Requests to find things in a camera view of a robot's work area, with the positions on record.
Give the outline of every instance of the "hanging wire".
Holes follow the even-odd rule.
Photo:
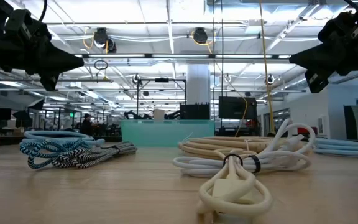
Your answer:
[[[268,76],[267,76],[267,59],[266,59],[266,42],[265,42],[265,31],[264,31],[264,20],[262,14],[262,0],[259,0],[259,10],[260,10],[260,26],[262,30],[262,43],[263,43],[263,50],[264,50],[264,62],[265,62],[265,81],[266,81],[266,92],[267,92],[267,99],[268,99],[268,107],[270,111],[270,132],[275,133],[274,130],[274,120],[273,120],[273,106],[272,106],[272,95],[270,94],[270,87],[268,83]]]
[[[221,69],[221,72],[222,72],[222,79],[221,79],[221,96],[222,96],[222,98],[223,98],[223,74],[224,74],[224,70],[223,70],[223,62],[224,62],[224,57],[223,57],[223,55],[224,55],[224,34],[223,34],[223,2],[221,1],[221,22],[222,22],[222,69]],[[222,127],[223,127],[223,119],[221,118],[221,129],[222,129]]]
[[[215,34],[215,1],[212,1],[212,31]],[[216,113],[215,113],[215,80],[216,80],[216,74],[215,74],[215,36],[213,37],[213,55],[214,55],[214,86],[212,89],[212,105],[214,108],[214,130],[216,125]]]

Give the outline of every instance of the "desk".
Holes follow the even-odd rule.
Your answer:
[[[98,166],[27,167],[17,146],[0,146],[0,223],[199,223],[198,187],[171,160],[174,148],[141,148]],[[275,202],[254,224],[358,223],[358,159],[313,155],[301,172],[260,174]]]

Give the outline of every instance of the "support column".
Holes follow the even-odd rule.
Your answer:
[[[187,65],[187,104],[211,102],[211,80],[209,76],[209,64]]]

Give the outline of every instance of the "wooden table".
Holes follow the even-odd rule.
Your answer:
[[[177,149],[141,148],[98,166],[27,167],[17,146],[0,147],[0,223],[200,223],[198,188],[206,181],[180,174]],[[358,159],[312,156],[301,172],[257,178],[274,196],[254,223],[358,223]]]

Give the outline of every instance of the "cable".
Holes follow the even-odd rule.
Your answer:
[[[221,79],[221,96],[223,98],[223,68],[224,68],[224,65],[223,65],[223,62],[224,62],[224,34],[223,34],[223,2],[221,2],[221,22],[222,22],[222,69],[221,70],[221,73],[222,73],[222,79]],[[223,128],[223,119],[221,118],[221,129]]]
[[[352,0],[344,0],[344,1],[348,3],[350,6],[352,6],[355,10],[358,10],[358,5],[352,2]]]
[[[219,65],[216,64],[216,66],[218,66],[218,69],[221,71],[222,76],[223,76],[223,72],[222,72],[221,68],[219,67]],[[237,128],[236,135],[234,136],[234,137],[237,137],[237,135],[239,134],[240,128],[241,128],[241,124],[244,122],[244,118],[245,118],[246,113],[247,113],[247,110],[248,110],[248,102],[247,102],[247,99],[245,99],[245,98],[241,95],[241,93],[239,93],[239,92],[236,90],[236,88],[235,88],[229,81],[227,81],[227,82],[228,82],[228,84],[231,86],[231,88],[233,88],[233,90],[234,90],[234,91],[244,100],[244,102],[246,103],[246,108],[244,109],[244,113],[242,114],[242,118],[241,118],[241,120],[240,120],[239,127]]]
[[[84,32],[84,36],[86,35],[86,31],[88,30],[87,27],[85,27],[85,32]],[[91,43],[91,46],[88,46],[85,42],[85,38],[82,40],[82,43],[84,43],[84,46],[87,48],[87,49],[91,49],[93,47],[93,42],[94,42],[94,32],[92,34],[92,43]]]
[[[262,43],[263,43],[263,50],[264,50],[264,62],[265,62],[265,79],[266,79],[266,92],[267,92],[267,99],[268,99],[268,107],[270,111],[270,131],[275,132],[274,130],[274,120],[273,120],[273,105],[272,105],[272,96],[270,94],[269,83],[267,82],[267,59],[266,59],[266,42],[265,42],[265,30],[264,30],[264,20],[262,15],[262,0],[259,0],[259,10],[260,10],[260,26],[262,30]]]
[[[212,30],[215,33],[215,1],[212,1]],[[213,54],[215,54],[215,37],[213,42]],[[215,110],[215,83],[216,83],[216,70],[215,70],[216,57],[214,57],[214,86],[212,89],[212,102],[214,108],[214,132],[216,130],[216,110]]]
[[[90,146],[100,146],[104,144],[104,139],[95,141],[91,136],[71,131],[26,131],[24,133],[24,137],[26,138],[22,140],[23,143],[42,142],[44,140],[53,139],[54,142],[64,144],[66,142],[72,142],[81,139],[83,142],[89,144]]]
[[[85,169],[95,166],[117,154],[129,154],[136,152],[137,148],[129,142],[121,142],[108,148],[92,149],[92,146],[82,139],[59,143],[54,139],[42,142],[22,142],[20,151],[29,156],[27,164],[32,169],[43,168],[49,164],[57,168],[77,167]],[[35,158],[48,159],[40,164],[35,164]]]
[[[316,148],[314,149],[314,152],[337,156],[358,157],[358,142],[318,138],[316,139]]]
[[[282,134],[297,127],[306,128],[310,132],[309,142],[301,149],[294,150],[303,139],[302,135],[298,135],[288,137],[281,146],[278,146]],[[211,138],[189,139],[190,142],[194,140],[215,141],[216,144],[199,145],[202,145],[204,150],[207,147],[210,148],[211,153],[220,159],[226,159],[227,162],[223,164],[222,160],[178,157],[173,160],[173,164],[182,168],[182,173],[187,175],[195,177],[214,175],[199,189],[201,200],[197,206],[199,214],[216,211],[240,217],[254,217],[269,211],[273,198],[269,190],[256,180],[255,176],[249,171],[291,171],[307,168],[311,162],[304,154],[311,149],[315,137],[311,127],[305,124],[292,124],[291,120],[287,119],[278,130],[273,141],[258,154],[229,147],[227,141],[211,140]],[[243,147],[248,145],[242,142],[242,138],[233,139],[236,139],[236,141],[233,140],[234,143],[242,143]],[[253,201],[253,189],[259,191],[262,196],[261,201]]]
[[[44,0],[44,8],[42,9],[41,16],[39,19],[40,22],[42,22],[42,20],[45,17],[45,13],[47,12],[47,7],[48,7],[48,0]]]
[[[304,144],[301,140],[302,135],[291,137],[293,130],[305,128],[310,133],[309,142]],[[288,131],[287,138],[280,138]],[[210,177],[217,174],[223,167],[220,155],[216,150],[226,153],[236,150],[243,158],[243,168],[248,171],[255,171],[256,166],[249,155],[258,157],[261,170],[300,170],[307,168],[311,162],[305,154],[308,154],[316,135],[311,127],[305,124],[292,124],[290,119],[286,119],[272,138],[261,137],[210,137],[189,139],[180,142],[178,147],[192,157],[178,157],[173,160],[173,164],[182,168],[181,172],[195,177]]]

